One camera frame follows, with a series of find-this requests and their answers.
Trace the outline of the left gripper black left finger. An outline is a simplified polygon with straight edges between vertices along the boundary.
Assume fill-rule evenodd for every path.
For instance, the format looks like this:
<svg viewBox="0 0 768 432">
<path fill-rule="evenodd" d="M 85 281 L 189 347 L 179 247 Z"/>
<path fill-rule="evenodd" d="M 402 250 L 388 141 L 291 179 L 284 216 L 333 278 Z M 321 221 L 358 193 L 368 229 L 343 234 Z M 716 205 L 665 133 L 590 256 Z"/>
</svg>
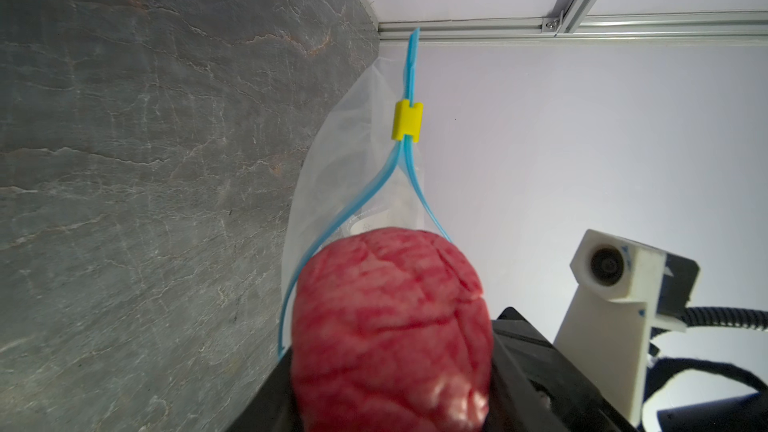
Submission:
<svg viewBox="0 0 768 432">
<path fill-rule="evenodd" d="M 227 432 L 300 432 L 300 414 L 291 385 L 292 349 L 282 356 Z"/>
</svg>

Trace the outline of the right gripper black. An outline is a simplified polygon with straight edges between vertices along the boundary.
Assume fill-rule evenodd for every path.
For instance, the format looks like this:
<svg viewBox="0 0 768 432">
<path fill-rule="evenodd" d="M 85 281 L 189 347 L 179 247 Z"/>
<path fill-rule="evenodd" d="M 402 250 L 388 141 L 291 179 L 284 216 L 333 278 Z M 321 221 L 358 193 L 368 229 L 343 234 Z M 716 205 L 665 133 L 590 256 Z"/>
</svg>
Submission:
<svg viewBox="0 0 768 432">
<path fill-rule="evenodd" d="M 515 308 L 505 308 L 492 329 L 566 431 L 636 429 Z"/>
</svg>

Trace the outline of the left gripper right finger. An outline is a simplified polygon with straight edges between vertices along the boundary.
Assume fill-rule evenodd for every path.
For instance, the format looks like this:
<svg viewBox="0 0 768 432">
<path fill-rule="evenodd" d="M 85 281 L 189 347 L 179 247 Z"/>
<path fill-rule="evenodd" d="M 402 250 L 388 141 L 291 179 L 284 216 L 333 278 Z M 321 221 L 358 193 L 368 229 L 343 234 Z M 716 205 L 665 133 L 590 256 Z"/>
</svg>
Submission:
<svg viewBox="0 0 768 432">
<path fill-rule="evenodd" d="M 489 412 L 484 431 L 565 432 L 567 428 L 545 407 L 501 340 L 493 335 Z"/>
</svg>

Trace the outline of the clear zip top bag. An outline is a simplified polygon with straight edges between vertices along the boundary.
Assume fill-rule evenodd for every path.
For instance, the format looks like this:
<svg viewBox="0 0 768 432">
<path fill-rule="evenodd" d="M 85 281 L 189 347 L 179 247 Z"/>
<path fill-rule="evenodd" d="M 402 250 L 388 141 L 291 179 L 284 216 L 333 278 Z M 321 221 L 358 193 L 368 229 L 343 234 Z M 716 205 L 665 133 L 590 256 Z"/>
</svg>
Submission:
<svg viewBox="0 0 768 432">
<path fill-rule="evenodd" d="M 291 343 L 299 274 L 343 237 L 400 227 L 446 233 L 426 200 L 416 167 L 424 107 L 415 99 L 419 30 L 404 59 L 378 58 L 333 107 L 296 184 L 281 263 L 277 353 Z"/>
</svg>

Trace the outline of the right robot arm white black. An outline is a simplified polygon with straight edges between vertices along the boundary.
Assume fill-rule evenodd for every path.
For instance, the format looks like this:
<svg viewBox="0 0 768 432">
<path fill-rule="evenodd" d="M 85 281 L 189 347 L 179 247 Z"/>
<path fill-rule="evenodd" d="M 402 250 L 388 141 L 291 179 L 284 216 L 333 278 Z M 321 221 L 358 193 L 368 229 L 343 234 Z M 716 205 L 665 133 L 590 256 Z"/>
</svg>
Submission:
<svg viewBox="0 0 768 432">
<path fill-rule="evenodd" d="M 597 388 L 516 309 L 492 323 L 494 351 L 486 431 L 632 431 L 632 425 Z M 663 431 L 764 431 L 767 384 L 733 364 L 660 358 L 650 369 L 644 396 L 650 398 L 688 372 L 720 376 L 752 393 L 657 413 Z"/>
</svg>

